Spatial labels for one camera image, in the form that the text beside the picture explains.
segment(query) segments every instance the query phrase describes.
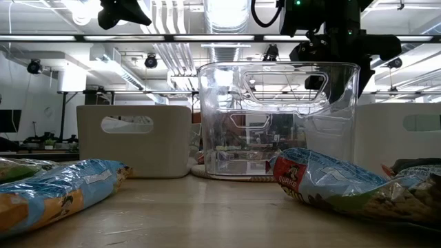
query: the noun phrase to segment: computer monitor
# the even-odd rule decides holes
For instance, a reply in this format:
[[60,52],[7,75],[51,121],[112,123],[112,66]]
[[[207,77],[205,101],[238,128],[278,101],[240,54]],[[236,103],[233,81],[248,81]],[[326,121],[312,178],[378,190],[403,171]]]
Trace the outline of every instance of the computer monitor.
[[16,129],[19,131],[21,110],[0,110],[0,133],[16,132],[14,125],[12,124],[12,117],[14,118],[13,121]]

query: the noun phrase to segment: black robot camera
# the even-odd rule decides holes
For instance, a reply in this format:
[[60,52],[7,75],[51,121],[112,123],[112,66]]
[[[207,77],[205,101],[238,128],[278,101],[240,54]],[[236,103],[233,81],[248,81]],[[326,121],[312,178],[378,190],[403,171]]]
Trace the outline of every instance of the black robot camera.
[[149,69],[156,68],[156,66],[158,66],[158,60],[156,59],[156,54],[147,54],[147,58],[144,62],[144,65]]
[[31,59],[28,65],[28,72],[33,75],[38,75],[43,72],[43,66],[40,64],[39,59]]

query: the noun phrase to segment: white bin handle hole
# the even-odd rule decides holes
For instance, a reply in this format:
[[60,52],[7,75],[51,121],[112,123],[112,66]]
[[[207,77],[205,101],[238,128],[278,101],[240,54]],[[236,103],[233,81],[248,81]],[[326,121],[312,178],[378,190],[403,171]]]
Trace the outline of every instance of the white bin handle hole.
[[108,134],[148,134],[154,122],[148,116],[106,116],[101,129]]
[[408,115],[403,118],[402,125],[408,132],[438,132],[441,134],[441,115]]

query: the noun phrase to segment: plastic wrapper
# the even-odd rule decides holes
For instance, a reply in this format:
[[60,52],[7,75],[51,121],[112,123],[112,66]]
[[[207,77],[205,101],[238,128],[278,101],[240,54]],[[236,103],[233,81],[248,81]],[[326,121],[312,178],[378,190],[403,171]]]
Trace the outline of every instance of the plastic wrapper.
[[283,190],[304,203],[352,216],[439,228],[441,164],[425,161],[393,166],[391,180],[301,148],[283,151],[268,165]]
[[92,206],[115,193],[129,170],[120,162],[92,159],[55,165],[0,185],[0,238],[40,228]]
[[34,176],[37,172],[46,172],[57,165],[52,161],[0,158],[0,184]]

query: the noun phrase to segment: table surface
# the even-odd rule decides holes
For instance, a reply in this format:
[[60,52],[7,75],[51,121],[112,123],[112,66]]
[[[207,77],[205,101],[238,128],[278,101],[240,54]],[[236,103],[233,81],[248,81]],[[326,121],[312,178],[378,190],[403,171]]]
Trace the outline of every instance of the table surface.
[[439,247],[439,233],[301,204],[276,183],[127,180],[117,195],[1,247]]

